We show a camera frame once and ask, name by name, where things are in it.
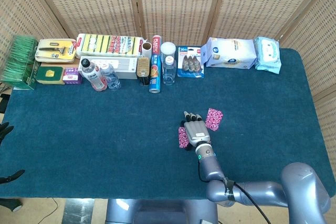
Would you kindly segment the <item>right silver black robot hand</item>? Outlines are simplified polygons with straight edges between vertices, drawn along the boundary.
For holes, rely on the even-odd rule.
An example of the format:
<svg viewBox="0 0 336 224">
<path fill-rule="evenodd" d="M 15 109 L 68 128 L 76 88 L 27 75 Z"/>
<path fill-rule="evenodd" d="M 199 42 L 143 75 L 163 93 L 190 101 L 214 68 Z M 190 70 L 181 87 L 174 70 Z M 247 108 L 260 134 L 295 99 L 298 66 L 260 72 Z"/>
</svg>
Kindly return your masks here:
<svg viewBox="0 0 336 224">
<path fill-rule="evenodd" d="M 199 114 L 184 111 L 185 120 L 178 128 L 179 148 L 190 150 L 201 144 L 210 144 L 211 138 L 206 124 Z"/>
</svg>

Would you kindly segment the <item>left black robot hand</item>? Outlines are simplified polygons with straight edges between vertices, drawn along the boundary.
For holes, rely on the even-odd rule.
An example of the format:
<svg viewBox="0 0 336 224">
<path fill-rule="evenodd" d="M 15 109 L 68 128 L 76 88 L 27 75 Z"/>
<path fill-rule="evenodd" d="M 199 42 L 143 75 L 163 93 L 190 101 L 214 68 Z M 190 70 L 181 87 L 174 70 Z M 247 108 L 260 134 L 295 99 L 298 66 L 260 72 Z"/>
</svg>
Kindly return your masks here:
<svg viewBox="0 0 336 224">
<path fill-rule="evenodd" d="M 9 126 L 8 122 L 5 122 L 5 123 L 1 124 L 1 140 L 0 140 L 1 144 L 2 144 L 2 141 L 4 140 L 5 136 L 7 134 L 9 134 L 13 129 L 14 129 L 14 127 Z M 25 173 L 25 170 L 21 169 L 21 170 L 18 170 L 16 173 L 14 173 L 10 176 L 1 177 L 1 184 L 6 184 L 6 183 L 12 182 L 14 180 L 17 180 L 24 173 Z"/>
</svg>

